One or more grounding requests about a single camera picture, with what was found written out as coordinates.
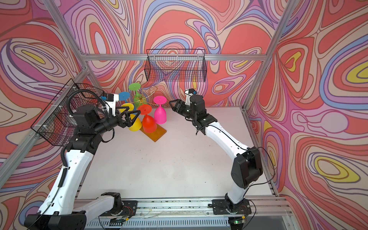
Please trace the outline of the red plastic wine glass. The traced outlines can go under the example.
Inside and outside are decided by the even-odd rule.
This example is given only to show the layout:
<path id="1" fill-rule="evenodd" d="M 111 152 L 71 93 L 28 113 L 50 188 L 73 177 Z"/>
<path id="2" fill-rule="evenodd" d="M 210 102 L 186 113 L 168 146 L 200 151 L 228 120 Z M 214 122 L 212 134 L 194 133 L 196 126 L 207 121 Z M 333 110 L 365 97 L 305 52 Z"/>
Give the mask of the red plastic wine glass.
<path id="1" fill-rule="evenodd" d="M 142 120 L 143 130 L 146 133 L 153 133 L 157 129 L 157 124 L 155 119 L 149 114 L 152 112 L 152 107 L 148 104 L 141 105 L 138 110 L 141 111 L 141 114 L 144 115 Z"/>

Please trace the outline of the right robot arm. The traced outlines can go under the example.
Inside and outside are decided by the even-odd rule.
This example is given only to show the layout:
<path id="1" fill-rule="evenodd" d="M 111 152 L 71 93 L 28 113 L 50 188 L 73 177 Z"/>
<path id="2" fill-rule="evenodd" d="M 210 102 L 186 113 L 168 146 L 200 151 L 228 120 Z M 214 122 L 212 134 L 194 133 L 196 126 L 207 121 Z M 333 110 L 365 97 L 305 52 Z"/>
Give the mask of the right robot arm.
<path id="1" fill-rule="evenodd" d="M 174 112 L 191 122 L 198 132 L 215 141 L 232 160 L 233 183 L 225 194 L 223 209 L 235 213 L 242 206 L 246 192 L 263 174 L 260 151 L 242 144 L 227 132 L 207 112 L 203 96 L 189 94 L 185 101 L 176 99 L 170 101 L 169 105 Z"/>

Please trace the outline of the pink plastic wine glass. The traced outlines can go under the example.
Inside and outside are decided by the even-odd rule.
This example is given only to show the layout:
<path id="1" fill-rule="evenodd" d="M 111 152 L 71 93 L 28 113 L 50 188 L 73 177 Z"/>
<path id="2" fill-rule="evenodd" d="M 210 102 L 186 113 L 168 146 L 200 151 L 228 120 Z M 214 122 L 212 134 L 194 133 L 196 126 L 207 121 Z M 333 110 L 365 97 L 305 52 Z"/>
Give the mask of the pink plastic wine glass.
<path id="1" fill-rule="evenodd" d="M 162 125 L 167 121 L 167 114 L 163 105 L 167 102 L 167 99 L 164 96 L 156 96 L 153 99 L 154 103 L 158 105 L 158 108 L 155 110 L 154 119 L 157 124 Z"/>

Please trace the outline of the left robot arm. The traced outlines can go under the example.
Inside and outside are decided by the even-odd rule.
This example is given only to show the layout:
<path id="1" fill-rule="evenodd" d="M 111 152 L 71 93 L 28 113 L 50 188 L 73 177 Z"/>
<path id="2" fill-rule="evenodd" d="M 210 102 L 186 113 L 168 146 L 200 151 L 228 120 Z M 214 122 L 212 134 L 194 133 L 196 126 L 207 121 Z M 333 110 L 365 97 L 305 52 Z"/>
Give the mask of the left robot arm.
<path id="1" fill-rule="evenodd" d="M 81 208 L 74 202 L 83 176 L 94 158 L 102 135 L 114 128 L 132 127 L 140 110 L 127 106 L 116 107 L 121 94 L 101 96 L 87 89 L 76 90 L 67 97 L 66 108 L 76 122 L 73 136 L 62 147 L 60 157 L 62 168 L 44 203 L 36 214 L 30 214 L 24 221 L 29 230 L 83 230 L 85 226 L 107 213 L 113 217 L 122 216 L 127 221 L 134 211 L 126 207 L 119 193 L 107 192 Z"/>

